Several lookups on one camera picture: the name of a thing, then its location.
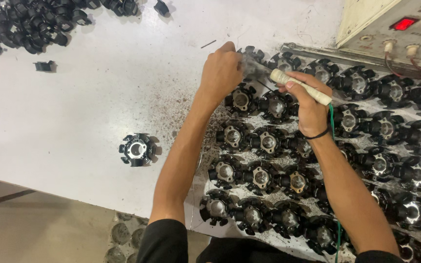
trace control box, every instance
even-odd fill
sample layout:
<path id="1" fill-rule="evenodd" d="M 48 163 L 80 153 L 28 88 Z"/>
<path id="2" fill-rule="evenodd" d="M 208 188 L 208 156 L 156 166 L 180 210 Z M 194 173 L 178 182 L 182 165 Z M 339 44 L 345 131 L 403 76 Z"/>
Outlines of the control box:
<path id="1" fill-rule="evenodd" d="M 421 0 L 346 0 L 337 48 L 342 51 L 384 57 L 384 41 L 395 42 L 390 57 L 411 64 L 409 45 L 421 44 Z M 421 65 L 421 47 L 415 61 Z"/>

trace green wire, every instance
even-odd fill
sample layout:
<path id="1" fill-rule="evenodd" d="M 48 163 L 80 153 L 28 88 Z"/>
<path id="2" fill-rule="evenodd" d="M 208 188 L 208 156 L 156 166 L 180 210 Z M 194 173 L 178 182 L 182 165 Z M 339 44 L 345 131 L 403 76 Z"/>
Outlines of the green wire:
<path id="1" fill-rule="evenodd" d="M 334 108 L 329 103 L 329 111 L 331 112 L 331 128 L 332 128 L 332 139 L 334 140 Z M 339 256 L 339 248 L 341 247 L 341 233 L 342 226 L 339 220 L 337 220 L 337 252 L 335 253 L 335 263 L 337 263 L 337 257 Z"/>

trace floor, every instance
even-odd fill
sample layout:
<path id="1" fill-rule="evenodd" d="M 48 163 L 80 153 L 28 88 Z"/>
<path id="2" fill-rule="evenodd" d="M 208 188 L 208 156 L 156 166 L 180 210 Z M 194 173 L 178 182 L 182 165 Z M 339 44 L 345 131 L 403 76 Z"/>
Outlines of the floor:
<path id="1" fill-rule="evenodd" d="M 21 189 L 0 183 L 0 196 Z M 103 263 L 114 214 L 39 192 L 0 203 L 0 262 Z M 196 262 L 209 236 L 189 232 L 188 240 Z"/>

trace white ceramic connector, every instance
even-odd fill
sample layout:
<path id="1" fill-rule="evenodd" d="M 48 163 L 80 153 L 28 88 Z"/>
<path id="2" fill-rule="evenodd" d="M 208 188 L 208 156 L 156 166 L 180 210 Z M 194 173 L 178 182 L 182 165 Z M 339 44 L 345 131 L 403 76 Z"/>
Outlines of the white ceramic connector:
<path id="1" fill-rule="evenodd" d="M 407 58 L 414 58 L 417 54 L 417 50 L 420 46 L 419 45 L 408 45 L 406 46 L 407 49 Z"/>
<path id="2" fill-rule="evenodd" d="M 392 52 L 392 49 L 394 48 L 394 44 L 396 43 L 395 40 L 386 40 L 383 42 L 384 44 L 384 52 Z"/>

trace hand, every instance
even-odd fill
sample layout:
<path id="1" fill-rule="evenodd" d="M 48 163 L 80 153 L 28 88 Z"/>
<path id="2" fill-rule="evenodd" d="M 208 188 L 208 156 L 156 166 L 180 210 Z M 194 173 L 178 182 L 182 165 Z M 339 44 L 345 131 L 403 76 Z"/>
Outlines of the hand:
<path id="1" fill-rule="evenodd" d="M 241 59 L 242 55 L 235 52 L 235 44 L 230 41 L 207 57 L 202 70 L 201 86 L 194 98 L 200 108 L 213 112 L 225 96 L 241 83 Z"/>
<path id="2" fill-rule="evenodd" d="M 286 72 L 286 74 L 310 85 L 329 97 L 332 96 L 331 88 L 315 79 L 312 75 L 301 72 Z M 294 95 L 300 103 L 300 109 L 298 110 L 298 129 L 300 129 L 305 136 L 315 137 L 327 129 L 327 113 L 329 111 L 329 106 L 318 103 L 308 94 L 304 87 L 292 81 L 287 82 L 285 87 L 279 84 L 279 91 L 288 91 L 290 94 Z"/>

